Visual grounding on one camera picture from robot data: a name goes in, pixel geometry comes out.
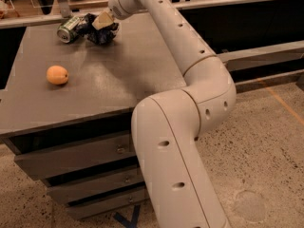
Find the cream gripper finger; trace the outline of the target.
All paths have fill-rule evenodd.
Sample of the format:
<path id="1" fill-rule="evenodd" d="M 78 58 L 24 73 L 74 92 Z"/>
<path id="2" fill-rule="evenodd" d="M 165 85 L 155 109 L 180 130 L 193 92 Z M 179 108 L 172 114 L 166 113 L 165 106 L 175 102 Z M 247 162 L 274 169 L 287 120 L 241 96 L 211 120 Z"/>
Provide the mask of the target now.
<path id="1" fill-rule="evenodd" d="M 92 26 L 96 30 L 100 30 L 112 25 L 113 23 L 114 23 L 114 18 L 112 14 L 107 11 L 103 11 L 95 18 L 95 20 L 92 23 Z"/>

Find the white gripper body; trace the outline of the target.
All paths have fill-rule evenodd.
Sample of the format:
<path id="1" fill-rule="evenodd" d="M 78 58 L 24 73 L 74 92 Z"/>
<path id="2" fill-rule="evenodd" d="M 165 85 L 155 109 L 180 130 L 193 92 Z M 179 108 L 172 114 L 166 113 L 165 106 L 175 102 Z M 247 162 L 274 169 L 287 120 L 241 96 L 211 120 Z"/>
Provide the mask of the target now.
<path id="1" fill-rule="evenodd" d="M 140 9 L 140 3 L 138 0 L 108 0 L 108 7 L 117 19 L 124 20 Z"/>

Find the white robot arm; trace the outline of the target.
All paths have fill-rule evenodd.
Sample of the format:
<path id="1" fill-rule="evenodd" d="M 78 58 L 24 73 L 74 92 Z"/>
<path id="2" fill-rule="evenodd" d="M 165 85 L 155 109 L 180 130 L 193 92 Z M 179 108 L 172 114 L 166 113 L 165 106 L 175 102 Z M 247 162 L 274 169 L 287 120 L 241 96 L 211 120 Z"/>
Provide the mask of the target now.
<path id="1" fill-rule="evenodd" d="M 224 63 L 170 0 L 109 0 L 119 20 L 147 10 L 186 86 L 151 95 L 134 108 L 131 133 L 161 228 L 231 228 L 195 138 L 222 123 L 237 91 Z"/>

